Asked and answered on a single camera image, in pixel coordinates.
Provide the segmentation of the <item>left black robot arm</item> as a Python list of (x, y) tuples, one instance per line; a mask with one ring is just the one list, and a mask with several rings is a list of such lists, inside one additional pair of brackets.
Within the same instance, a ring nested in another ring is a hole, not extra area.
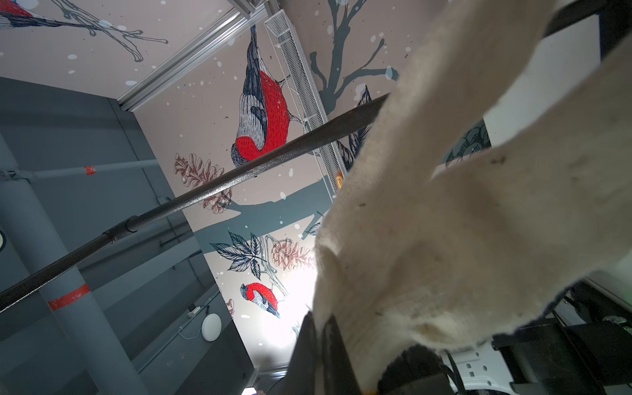
[(588, 281), (544, 316), (463, 352), (411, 347), (394, 360), (380, 394), (629, 394), (631, 305)]

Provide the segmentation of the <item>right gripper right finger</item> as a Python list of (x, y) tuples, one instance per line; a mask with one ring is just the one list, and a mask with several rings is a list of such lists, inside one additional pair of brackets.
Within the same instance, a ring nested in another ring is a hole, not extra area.
[(361, 395), (342, 333), (332, 315), (323, 330), (324, 393)]

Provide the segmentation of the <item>cream knitted glove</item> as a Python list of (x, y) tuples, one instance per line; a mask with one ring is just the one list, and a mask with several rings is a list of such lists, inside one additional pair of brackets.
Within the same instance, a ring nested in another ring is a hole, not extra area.
[(510, 333), (631, 250), (631, 39), (508, 142), (441, 157), (527, 67), (551, 1), (456, 1), (384, 103), (324, 219), (313, 314), (363, 394), (415, 344)]

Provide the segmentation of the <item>black clothes rack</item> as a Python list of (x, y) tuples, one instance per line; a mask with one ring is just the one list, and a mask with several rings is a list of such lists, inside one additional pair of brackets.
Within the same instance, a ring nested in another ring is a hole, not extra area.
[[(607, 18), (607, 24), (614, 30), (612, 44), (619, 44), (625, 34), (631, 31), (631, 2), (630, 1), (576, 1), (561, 8), (551, 20), (546, 30), (547, 36), (552, 36), (557, 32), (566, 29), (590, 16), (601, 13), (611, 13)], [(57, 261), (51, 263), (37, 273), (11, 286), (1, 293), (1, 311), (11, 309), (15, 304), (26, 299), (42, 287), (47, 286), (51, 281), (64, 275), (70, 269), (75, 268), (79, 263), (86, 260), (95, 253), (103, 250), (109, 245), (117, 243), (119, 240), (129, 237), (131, 234), (151, 225), (171, 214), (180, 212), (187, 207), (202, 202), (204, 199), (214, 194), (219, 194), (225, 190), (241, 184), (248, 179), (253, 179), (266, 171), (283, 165), (288, 161), (303, 156), (311, 151), (315, 151), (330, 143), (334, 143), (340, 138), (344, 138), (360, 128), (372, 124), (380, 108), (388, 99), (386, 95), (373, 100), (367, 105), (362, 105), (354, 110), (338, 116), (332, 121), (316, 128), (316, 130), (306, 135), (296, 138), (275, 151), (266, 154), (260, 159), (230, 171), (223, 176), (214, 179), (198, 189), (194, 189), (174, 200), (160, 205), (140, 216), (132, 216), (123, 222), (106, 230), (82, 247), (68, 253)]]

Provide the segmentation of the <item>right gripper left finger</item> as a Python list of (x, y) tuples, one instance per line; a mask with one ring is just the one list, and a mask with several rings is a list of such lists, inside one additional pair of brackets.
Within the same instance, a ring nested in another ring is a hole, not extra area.
[(282, 395), (314, 395), (316, 367), (319, 362), (318, 334), (314, 316), (304, 316), (299, 337), (288, 365), (286, 376), (281, 381)]

